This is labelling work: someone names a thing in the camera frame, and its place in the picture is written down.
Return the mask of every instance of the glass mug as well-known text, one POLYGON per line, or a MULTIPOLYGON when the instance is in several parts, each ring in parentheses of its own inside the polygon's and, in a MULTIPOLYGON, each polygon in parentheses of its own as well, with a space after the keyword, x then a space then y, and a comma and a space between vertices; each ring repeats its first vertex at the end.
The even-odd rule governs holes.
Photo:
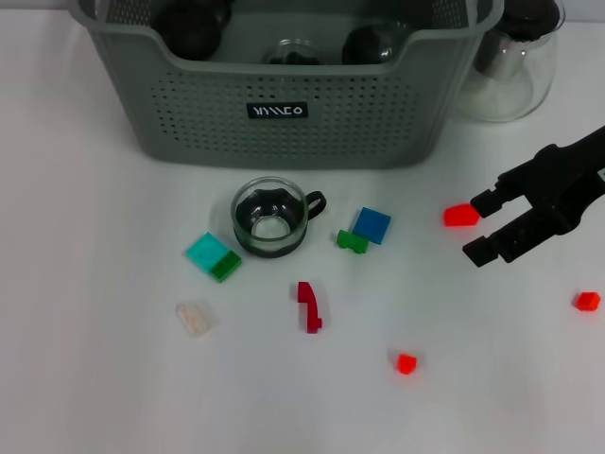
POLYGON ((326 203, 319 191, 304 195, 297 185, 283 178, 252 180, 233 198, 235 237, 249 253, 282 257, 299 247, 309 220, 319 215, 326 203))

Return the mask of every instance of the green lego brick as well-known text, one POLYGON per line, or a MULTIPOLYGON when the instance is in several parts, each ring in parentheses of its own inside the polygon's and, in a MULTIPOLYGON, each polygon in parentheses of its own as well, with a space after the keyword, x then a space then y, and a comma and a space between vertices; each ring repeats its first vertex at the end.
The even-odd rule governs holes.
POLYGON ((218 281, 223 282, 231 274, 237 270, 242 264, 242 257, 229 251, 227 255, 220 259, 220 261, 210 270, 210 274, 218 281))
POLYGON ((370 241, 361 236, 341 230, 338 232, 337 245, 342 249, 351 249, 354 253, 366 253, 370 241))

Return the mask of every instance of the text logo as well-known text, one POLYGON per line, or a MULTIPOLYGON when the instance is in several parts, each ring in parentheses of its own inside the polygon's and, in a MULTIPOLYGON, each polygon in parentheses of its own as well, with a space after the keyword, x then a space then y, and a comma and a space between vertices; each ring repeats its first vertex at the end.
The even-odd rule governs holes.
POLYGON ((306 102, 249 102, 246 104, 248 118, 261 119, 293 119, 306 118, 309 111, 306 102))

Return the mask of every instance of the red cube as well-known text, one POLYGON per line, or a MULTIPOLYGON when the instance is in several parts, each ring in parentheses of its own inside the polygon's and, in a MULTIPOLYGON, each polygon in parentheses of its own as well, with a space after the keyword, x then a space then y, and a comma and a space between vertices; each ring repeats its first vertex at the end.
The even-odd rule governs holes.
POLYGON ((475 227, 481 216, 470 203, 452 206, 443 213, 445 227, 475 227))
POLYGON ((594 312, 598 309, 601 297, 596 292, 583 292, 576 301, 576 307, 586 312, 594 312))
POLYGON ((410 375, 414 372, 417 365, 418 359, 416 357, 402 354, 397 358, 397 370, 404 375, 410 375))

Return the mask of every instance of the black mug handle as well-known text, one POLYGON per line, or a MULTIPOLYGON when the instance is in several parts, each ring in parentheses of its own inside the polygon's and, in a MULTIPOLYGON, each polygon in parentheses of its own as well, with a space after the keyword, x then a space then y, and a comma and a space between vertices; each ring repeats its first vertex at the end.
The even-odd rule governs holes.
POLYGON ((309 220, 320 215, 325 209, 325 205, 328 203, 325 197, 323 197, 323 194, 319 191, 313 191, 311 194, 306 195, 306 202, 308 205, 311 205, 314 201, 316 201, 317 204, 313 208, 309 207, 309 220))

